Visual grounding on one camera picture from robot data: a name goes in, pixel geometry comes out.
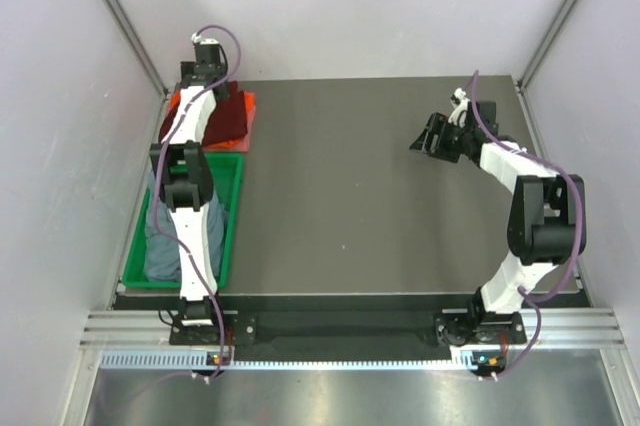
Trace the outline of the dark red t-shirt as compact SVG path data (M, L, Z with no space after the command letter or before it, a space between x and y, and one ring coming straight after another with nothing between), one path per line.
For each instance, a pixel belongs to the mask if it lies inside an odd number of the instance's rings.
M196 134L194 141L199 142L203 149L224 151L246 152L248 149L247 139L250 134L251 125L255 116L255 95L240 89L237 81L226 84L229 89L227 99L216 99L215 109L211 112L206 124L202 129L202 134ZM166 117L163 120L158 141L161 142L173 129L173 123L178 118L178 112L183 104L186 106L191 99L187 93L175 87L169 100L169 107Z

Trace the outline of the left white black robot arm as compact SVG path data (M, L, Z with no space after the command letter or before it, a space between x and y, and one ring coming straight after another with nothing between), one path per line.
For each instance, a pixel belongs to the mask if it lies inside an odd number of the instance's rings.
M215 185L202 141L229 65L219 41L206 38L202 30L192 35L191 42L195 60L183 68L175 118L150 150L153 206L166 206L175 231L163 230L158 222L154 226L178 246L181 285L174 327L192 328L212 343L226 333L227 320L216 301L218 284L211 266L207 220Z

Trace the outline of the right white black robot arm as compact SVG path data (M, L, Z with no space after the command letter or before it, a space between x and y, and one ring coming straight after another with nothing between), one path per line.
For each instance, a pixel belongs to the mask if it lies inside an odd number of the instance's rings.
M450 163L468 158L508 190L511 207L505 259L465 314L438 316L439 339L456 347L500 338L522 344L522 305L541 279L586 246L584 182L577 175L563 177L500 135L495 102L475 102L462 88L450 101L452 112L432 114L411 150Z

